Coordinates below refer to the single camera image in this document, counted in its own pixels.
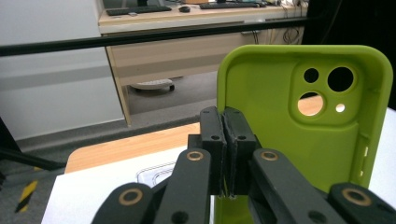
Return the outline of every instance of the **black keyboard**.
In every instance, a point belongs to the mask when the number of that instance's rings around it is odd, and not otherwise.
[[[161,12],[161,11],[170,11],[172,8],[170,7],[161,7],[161,6],[147,6],[147,7],[127,7],[127,8],[115,8],[106,10],[107,15],[109,16],[121,16],[128,15],[128,13],[134,12],[137,14],[140,13],[149,13],[149,12]]]
[[[203,3],[201,9],[238,8],[238,7],[260,7],[258,3]]]

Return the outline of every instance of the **phone case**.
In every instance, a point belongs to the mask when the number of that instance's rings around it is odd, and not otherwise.
[[[388,59],[369,47],[244,46],[219,67],[218,110],[243,112],[262,146],[283,152],[316,188],[367,188],[392,78]],[[304,111],[303,100],[319,109]],[[216,223],[245,218],[238,204],[218,199]]]

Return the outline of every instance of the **black horizontal bar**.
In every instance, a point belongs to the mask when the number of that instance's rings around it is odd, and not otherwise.
[[[318,18],[294,18],[274,21],[265,21],[257,23],[237,24],[237,25],[220,25],[219,27],[210,28],[186,28],[175,31],[156,31],[145,32],[131,35],[110,35],[92,38],[81,38],[75,40],[51,41],[45,43],[33,43],[22,45],[10,45],[0,47],[0,57],[14,56],[23,54],[45,53],[72,49],[91,49],[107,46],[117,46],[124,44],[144,43],[151,41],[179,39],[186,37],[196,37],[204,35],[223,35],[230,33],[266,30],[275,28],[286,28],[305,26],[308,23],[318,21]]]

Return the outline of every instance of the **gray floor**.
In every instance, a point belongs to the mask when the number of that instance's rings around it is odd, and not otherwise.
[[[174,91],[130,89],[131,127],[120,120],[25,139],[18,144],[29,155],[66,162],[79,147],[192,123],[199,120],[202,109],[216,105],[216,73],[178,77],[173,81]],[[0,171],[7,176],[0,191],[0,223],[41,223],[55,177],[64,170],[34,171],[27,165],[0,161]],[[24,187],[32,180],[38,182],[27,210],[15,213]]]

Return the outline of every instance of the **desk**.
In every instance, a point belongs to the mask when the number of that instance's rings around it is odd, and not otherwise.
[[[185,149],[178,146],[187,144],[188,133],[199,133],[199,124],[78,149],[69,158],[66,174],[59,175],[55,181],[42,223],[90,223],[108,194],[119,185],[133,182],[137,171],[151,167],[152,163],[164,164],[175,161],[178,152]],[[396,207],[394,190],[396,175],[393,173],[396,170],[395,133],[396,111],[388,109],[376,154],[370,190],[394,207]],[[154,151],[161,152],[131,159],[133,155]]]
[[[196,5],[188,6],[191,7],[190,13],[181,13],[177,7],[173,7],[172,11],[139,14],[136,17],[129,15],[109,17],[104,11],[99,20],[99,30],[102,35],[154,30],[166,32],[183,27],[265,22],[286,16],[301,17],[306,14],[306,7],[201,10]],[[282,37],[285,31],[285,29],[259,31],[258,43],[284,44]],[[222,59],[230,51],[248,44],[255,44],[253,33],[190,37],[106,48],[127,123],[132,124],[128,104],[128,85],[217,71]]]

